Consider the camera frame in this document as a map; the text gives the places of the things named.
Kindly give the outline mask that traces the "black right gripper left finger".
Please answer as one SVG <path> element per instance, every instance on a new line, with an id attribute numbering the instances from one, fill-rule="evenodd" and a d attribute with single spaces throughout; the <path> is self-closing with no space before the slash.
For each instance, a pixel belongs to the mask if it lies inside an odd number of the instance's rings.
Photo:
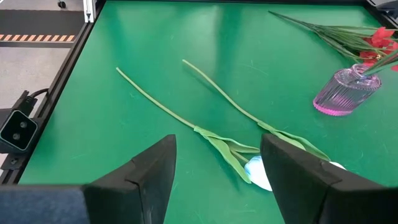
<path id="1" fill-rule="evenodd" d="M 0 186 L 0 224 L 163 224 L 176 158 L 169 134 L 88 184 Z"/>

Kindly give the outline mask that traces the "silver aluminium bracket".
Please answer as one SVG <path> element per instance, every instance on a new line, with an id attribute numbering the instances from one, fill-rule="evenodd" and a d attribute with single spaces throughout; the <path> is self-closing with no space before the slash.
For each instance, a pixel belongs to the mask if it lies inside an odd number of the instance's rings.
<path id="1" fill-rule="evenodd" d="M 86 23 L 94 23 L 96 19 L 96 0 L 83 0 L 83 12 Z"/>

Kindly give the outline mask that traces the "black aluminium table frame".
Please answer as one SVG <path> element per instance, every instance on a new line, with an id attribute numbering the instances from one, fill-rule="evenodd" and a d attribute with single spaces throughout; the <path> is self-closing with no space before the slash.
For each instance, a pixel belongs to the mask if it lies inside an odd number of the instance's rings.
<path id="1" fill-rule="evenodd" d="M 388 28 L 398 29 L 398 19 L 390 14 L 376 8 L 376 0 L 151 0 L 153 2 L 216 2 L 218 4 L 286 4 L 286 5 L 314 5 L 314 6 L 361 6 L 365 8 L 380 24 Z M 31 159 L 35 147 L 59 101 L 59 98 L 67 85 L 72 71 L 80 57 L 92 30 L 97 21 L 82 25 L 78 35 L 75 37 L 66 59 L 59 68 L 53 82 L 47 90 L 43 102 L 33 120 L 37 122 L 38 128 L 27 152 L 18 154 L 10 153 L 1 163 L 2 174 L 0 185 L 17 184 L 21 179 L 25 168 Z"/>

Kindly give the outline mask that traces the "white artificial tulip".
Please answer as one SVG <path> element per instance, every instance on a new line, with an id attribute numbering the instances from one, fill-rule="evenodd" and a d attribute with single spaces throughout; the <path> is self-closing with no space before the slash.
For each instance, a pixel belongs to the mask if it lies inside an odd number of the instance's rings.
<path id="1" fill-rule="evenodd" d="M 120 68 L 116 67 L 116 71 L 153 104 L 181 123 L 192 128 L 194 132 L 206 139 L 221 154 L 222 158 L 233 170 L 237 172 L 243 181 L 248 184 L 255 184 L 266 191 L 272 191 L 258 148 L 241 144 L 234 139 L 221 137 L 209 130 L 188 122 L 151 97 L 141 87 L 134 83 Z"/>
<path id="2" fill-rule="evenodd" d="M 260 119 L 256 118 L 252 114 L 248 113 L 246 110 L 244 110 L 242 107 L 240 107 L 232 98 L 229 97 L 212 79 L 210 79 L 205 73 L 203 73 L 199 68 L 188 62 L 187 60 L 183 59 L 183 63 L 188 65 L 190 68 L 194 69 L 196 72 L 198 72 L 206 81 L 208 81 L 219 93 L 221 93 L 239 112 L 253 120 L 254 122 L 257 123 L 258 126 L 261 128 L 269 131 L 273 135 L 277 136 L 278 138 L 293 144 L 294 146 L 297 146 L 298 148 L 301 148 L 321 159 L 324 159 L 334 166 L 337 166 L 341 169 L 345 169 L 341 164 L 337 162 L 332 162 L 331 159 L 321 150 L 319 150 L 316 146 L 314 146 L 310 141 L 306 140 L 305 138 L 302 138 L 300 136 L 296 136 L 294 134 L 290 134 L 285 131 L 278 130 L 271 125 L 265 123 L 264 121 L 261 121 Z"/>

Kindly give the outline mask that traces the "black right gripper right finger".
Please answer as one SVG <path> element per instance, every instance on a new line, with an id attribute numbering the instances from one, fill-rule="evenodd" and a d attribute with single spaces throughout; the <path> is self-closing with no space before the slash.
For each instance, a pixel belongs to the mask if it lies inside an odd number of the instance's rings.
<path id="1" fill-rule="evenodd" d="M 285 224 L 398 224 L 398 187 L 377 184 L 272 134 L 262 135 L 261 157 Z"/>

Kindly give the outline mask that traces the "pink ribbed glass vase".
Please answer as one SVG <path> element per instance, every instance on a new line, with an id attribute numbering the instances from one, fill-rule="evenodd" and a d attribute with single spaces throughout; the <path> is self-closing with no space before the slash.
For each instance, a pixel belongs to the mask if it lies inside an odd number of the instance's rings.
<path id="1" fill-rule="evenodd" d="M 351 114 L 382 85 L 377 75 L 363 75 L 367 69 L 363 64 L 354 64 L 335 72 L 314 98 L 315 109 L 330 116 Z"/>

